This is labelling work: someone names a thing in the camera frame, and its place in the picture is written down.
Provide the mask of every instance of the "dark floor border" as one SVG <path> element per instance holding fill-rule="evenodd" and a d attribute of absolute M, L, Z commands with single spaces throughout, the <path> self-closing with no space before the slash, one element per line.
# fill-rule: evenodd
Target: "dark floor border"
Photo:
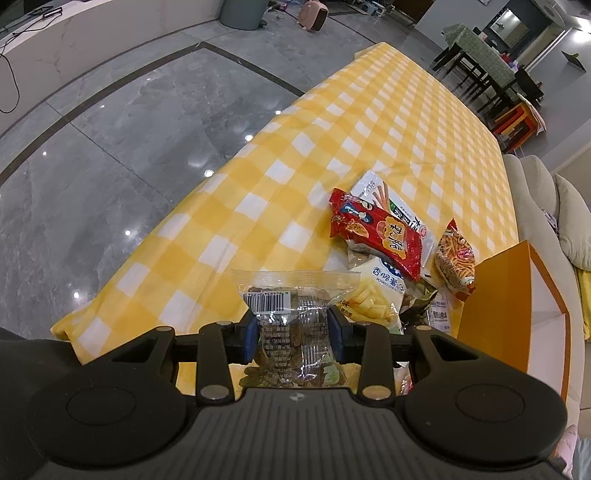
<path fill-rule="evenodd" d="M 243 67 L 246 67 L 251 72 L 258 73 L 261 77 L 264 77 L 267 80 L 272 81 L 276 85 L 283 87 L 285 90 L 293 93 L 294 95 L 296 95 L 298 97 L 301 97 L 302 95 L 304 95 L 304 92 L 302 92 L 299 88 L 294 87 L 291 83 L 287 83 L 285 80 L 280 79 L 279 77 L 273 75 L 272 73 L 269 73 L 268 71 L 263 70 L 260 67 L 257 67 L 253 63 L 250 63 L 249 61 L 244 60 L 244 59 L 240 58 L 239 56 L 228 52 L 227 50 L 224 50 L 220 47 L 216 47 L 215 45 L 212 45 L 207 42 L 202 42 L 201 44 L 203 45 L 202 48 L 206 48 L 207 50 L 217 53 L 218 55 L 220 55 L 228 60 L 232 60 L 233 62 L 238 63 L 239 65 L 242 65 Z"/>
<path fill-rule="evenodd" d="M 372 44 L 374 44 L 374 45 L 376 44 L 376 42 L 374 42 L 374 41 L 373 41 L 371 38 L 369 38 L 369 37 L 366 37 L 366 36 L 365 36 L 365 35 L 363 35 L 361 32 L 358 32 L 357 30 L 355 30 L 354 28 L 352 28 L 352 27 L 348 26 L 347 24 L 344 24 L 343 22 L 339 22 L 339 21 L 338 21 L 338 20 L 337 20 L 337 19 L 336 19 L 334 16 L 331 16 L 331 15 L 329 15 L 329 18 L 330 18 L 331 20 L 334 20 L 334 21 L 335 21 L 335 22 L 337 22 L 338 24 L 341 24 L 341 25 L 343 25 L 344 27 L 347 27 L 349 30 L 351 30 L 351 31 L 353 31 L 353 32 L 355 32 L 355 33 L 357 33 L 357 35 L 361 35 L 361 36 L 362 36 L 362 37 L 363 37 L 365 40 L 367 40 L 367 41 L 370 41 Z"/>
<path fill-rule="evenodd" d="M 332 12 L 332 13 L 329 12 L 329 17 L 337 17 L 339 15 L 355 15 L 355 14 L 361 15 L 357 10 L 351 9 L 348 12 Z"/>
<path fill-rule="evenodd" d="M 285 90 L 297 95 L 298 97 L 304 95 L 299 88 L 294 87 L 293 85 L 287 83 L 285 80 L 280 79 L 279 77 L 269 73 L 268 71 L 254 65 L 253 63 L 246 61 L 233 53 L 230 53 L 222 48 L 216 47 L 206 41 L 202 41 L 196 43 L 194 45 L 190 45 L 185 48 L 181 48 L 180 50 L 174 51 L 164 57 L 154 60 L 147 65 L 135 70 L 134 72 L 128 73 L 124 77 L 121 77 L 119 80 L 111 83 L 107 87 L 103 88 L 99 92 L 95 93 L 90 98 L 84 100 L 80 105 L 74 107 L 68 113 L 63 115 L 59 120 L 57 120 L 52 126 L 47 128 L 41 135 L 39 135 L 35 140 L 29 143 L 23 151 L 21 151 L 7 166 L 0 172 L 0 186 L 2 186 L 10 176 L 20 167 L 25 161 L 33 155 L 47 140 L 49 140 L 53 135 L 58 133 L 62 128 L 64 128 L 68 123 L 74 120 L 76 117 L 80 116 L 84 112 L 86 112 L 91 106 L 99 103 L 101 100 L 109 96 L 111 93 L 119 90 L 121 87 L 124 87 L 128 83 L 133 82 L 134 80 L 146 75 L 147 73 L 160 68 L 167 63 L 177 60 L 189 53 L 201 50 L 201 49 L 209 50 L 217 55 L 220 55 L 228 60 L 233 61 L 234 63 L 238 63 L 239 65 L 247 68 L 248 70 L 270 80 L 271 82 L 275 83 L 276 85 L 284 88 Z"/>

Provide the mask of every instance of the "snack package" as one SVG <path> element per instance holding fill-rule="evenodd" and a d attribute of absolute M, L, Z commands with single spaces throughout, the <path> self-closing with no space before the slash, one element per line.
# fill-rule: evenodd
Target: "snack package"
<path fill-rule="evenodd" d="M 452 325 L 449 322 L 449 306 L 443 289 L 437 292 L 433 302 L 427 308 L 427 324 L 448 335 L 452 334 Z"/>
<path fill-rule="evenodd" d="M 415 325 L 426 325 L 426 311 L 437 295 L 437 289 L 428 282 L 406 282 L 407 292 L 400 307 L 402 331 L 409 333 Z"/>
<path fill-rule="evenodd" d="M 412 209 L 373 170 L 368 170 L 351 189 L 351 195 L 373 203 L 406 223 L 421 236 L 421 276 L 431 278 L 429 259 L 435 250 L 436 239 Z"/>
<path fill-rule="evenodd" d="M 413 280 L 421 273 L 421 238 L 388 212 L 334 189 L 330 236 L 340 235 L 353 251 L 376 255 Z"/>
<path fill-rule="evenodd" d="M 233 271 L 240 295 L 258 319 L 257 367 L 243 387 L 332 387 L 345 375 L 330 348 L 326 309 L 359 284 L 359 273 Z"/>
<path fill-rule="evenodd" d="M 379 323 L 390 333 L 402 334 L 398 313 L 405 286 L 400 270 L 372 257 L 352 271 L 361 275 L 359 286 L 338 302 L 339 310 L 354 322 Z"/>
<path fill-rule="evenodd" d="M 476 288 L 476 259 L 467 240 L 457 231 L 452 219 L 443 233 L 435 254 L 435 266 L 450 291 L 461 301 Z"/>
<path fill-rule="evenodd" d="M 410 376 L 408 364 L 394 369 L 394 386 L 397 397 L 408 395 L 413 389 L 413 379 Z"/>

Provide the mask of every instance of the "black cable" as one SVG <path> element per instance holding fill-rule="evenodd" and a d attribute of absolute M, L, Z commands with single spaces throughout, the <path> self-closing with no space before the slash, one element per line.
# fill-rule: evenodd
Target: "black cable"
<path fill-rule="evenodd" d="M 8 57 L 4 54 L 6 47 L 8 46 L 8 44 L 10 44 L 10 42 L 14 41 L 19 35 L 23 34 L 23 33 L 27 33 L 27 32 L 37 32 L 40 30 L 43 30 L 47 27 L 49 27 L 49 25 L 51 25 L 54 20 L 60 18 L 63 15 L 63 11 L 61 7 L 56 8 L 53 11 L 50 12 L 46 12 L 43 14 L 43 16 L 41 18 L 38 18 L 37 20 L 35 20 L 31 25 L 29 25 L 29 27 L 25 28 L 24 30 L 20 31 L 20 32 L 12 32 L 12 37 L 9 38 L 6 43 L 4 45 L 2 45 L 2 47 L 0 47 L 0 59 L 4 59 L 6 60 L 6 63 L 8 63 L 8 68 L 10 69 L 10 73 L 12 74 L 12 81 L 14 82 L 14 86 L 17 89 L 17 102 L 15 103 L 14 107 L 12 107 L 12 109 L 5 111 L 2 110 L 0 108 L 0 112 L 4 113 L 4 114 L 9 114 L 12 113 L 13 111 L 15 111 L 17 109 L 17 106 L 19 104 L 19 102 L 21 101 L 21 91 L 18 88 L 18 83 L 17 83 L 17 79 L 14 76 L 14 70 L 12 69 L 12 65 L 10 64 L 10 60 L 8 60 Z M 43 25 L 41 28 L 31 28 L 34 25 L 38 24 L 40 21 L 43 20 L 47 20 L 49 17 L 53 17 L 51 19 L 51 21 L 47 24 L 47 25 Z"/>

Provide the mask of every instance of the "gray marble floor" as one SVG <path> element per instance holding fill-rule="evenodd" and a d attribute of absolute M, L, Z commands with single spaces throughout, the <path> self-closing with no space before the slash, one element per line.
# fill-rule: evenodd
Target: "gray marble floor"
<path fill-rule="evenodd" d="M 0 326 L 27 338 L 49 337 L 174 207 L 71 125 L 0 192 Z"/>
<path fill-rule="evenodd" d="M 127 84 L 72 124 L 178 203 L 296 98 L 202 49 Z"/>
<path fill-rule="evenodd" d="M 290 7 L 293 12 L 297 6 Z M 425 67 L 439 52 L 386 17 L 338 15 L 317 33 L 302 30 L 287 14 L 265 19 L 266 28 L 248 32 L 218 22 L 198 25 L 98 66 L 0 137 L 0 170 L 95 93 L 200 41 L 302 91 L 372 43 L 386 41 Z M 246 135 L 295 98 L 201 49 L 136 78 L 72 119 L 0 186 L 0 326 L 27 338 L 48 338 L 49 327 L 96 295 L 206 170 L 224 165 Z"/>

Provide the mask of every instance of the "plastic bag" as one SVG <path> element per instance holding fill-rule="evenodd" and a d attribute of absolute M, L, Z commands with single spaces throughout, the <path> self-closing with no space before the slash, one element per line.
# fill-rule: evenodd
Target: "plastic bag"
<path fill-rule="evenodd" d="M 359 284 L 358 273 L 233 271 L 240 295 L 258 319 L 258 369 L 243 387 L 331 387 L 345 375 L 330 348 L 326 309 Z"/>
<path fill-rule="evenodd" d="M 351 250 L 376 255 L 412 280 L 421 273 L 421 236 L 390 213 L 343 190 L 334 189 L 330 236 L 341 236 Z"/>

